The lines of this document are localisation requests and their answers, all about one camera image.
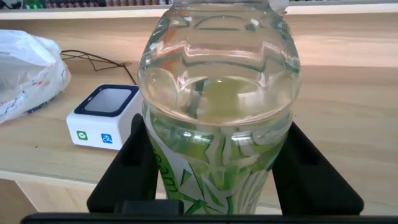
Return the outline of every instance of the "water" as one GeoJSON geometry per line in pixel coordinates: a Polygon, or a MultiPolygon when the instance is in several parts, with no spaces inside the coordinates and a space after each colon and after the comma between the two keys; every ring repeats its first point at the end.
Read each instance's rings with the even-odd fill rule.
{"type": "Polygon", "coordinates": [[[292,122],[300,63],[267,2],[176,2],[144,50],[142,114],[168,198],[254,213],[292,122]]]}

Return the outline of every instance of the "shelf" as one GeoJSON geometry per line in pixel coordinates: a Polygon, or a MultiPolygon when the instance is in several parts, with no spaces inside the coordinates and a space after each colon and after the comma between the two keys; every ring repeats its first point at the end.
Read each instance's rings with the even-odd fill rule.
{"type": "MultiPolygon", "coordinates": [[[[121,6],[74,9],[18,9],[0,11],[0,20],[101,19],[160,17],[170,6],[121,6]]],[[[395,0],[291,2],[287,15],[360,14],[398,12],[395,0]]]]}

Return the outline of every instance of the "bottle label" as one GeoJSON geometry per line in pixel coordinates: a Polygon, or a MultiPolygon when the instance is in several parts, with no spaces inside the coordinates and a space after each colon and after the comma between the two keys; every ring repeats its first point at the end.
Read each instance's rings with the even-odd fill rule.
{"type": "Polygon", "coordinates": [[[231,129],[200,131],[172,126],[146,109],[143,115],[167,198],[183,201],[186,214],[255,212],[285,134],[276,144],[257,144],[231,129]]]}

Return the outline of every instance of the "black cable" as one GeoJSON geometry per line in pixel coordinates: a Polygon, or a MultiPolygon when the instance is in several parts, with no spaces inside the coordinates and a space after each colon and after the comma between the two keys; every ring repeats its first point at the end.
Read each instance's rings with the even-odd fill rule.
{"type": "Polygon", "coordinates": [[[6,6],[8,9],[11,9],[7,3],[5,3],[3,0],[0,0],[0,9],[2,9],[4,6],[6,6]]]}
{"type": "Polygon", "coordinates": [[[86,59],[89,60],[91,65],[94,68],[94,71],[101,71],[101,70],[105,70],[105,69],[110,69],[110,68],[124,68],[125,71],[127,72],[127,74],[130,76],[133,84],[137,85],[136,81],[134,80],[134,78],[132,77],[130,71],[127,69],[126,63],[116,63],[112,60],[97,56],[97,55],[93,55],[90,53],[86,53],[86,52],[82,52],[81,50],[63,50],[61,51],[61,55],[66,56],[67,58],[63,58],[62,60],[68,60],[68,59],[72,59],[72,58],[82,58],[82,59],[86,59]],[[80,55],[71,55],[71,54],[67,54],[69,52],[74,52],[74,53],[80,53],[80,55]],[[100,68],[97,69],[94,65],[93,62],[103,62],[103,63],[110,63],[113,64],[113,67],[106,67],[106,68],[100,68]]]}
{"type": "Polygon", "coordinates": [[[20,9],[21,6],[22,6],[22,2],[21,1],[18,1],[16,3],[12,3],[11,4],[12,9],[20,9]]]}

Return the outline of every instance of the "blue alipay logo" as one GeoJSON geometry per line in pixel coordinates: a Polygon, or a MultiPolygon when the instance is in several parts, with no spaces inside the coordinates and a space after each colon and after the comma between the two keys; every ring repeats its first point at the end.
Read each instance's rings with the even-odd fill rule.
{"type": "Polygon", "coordinates": [[[110,134],[101,134],[101,138],[104,143],[112,144],[112,136],[110,134]]]}

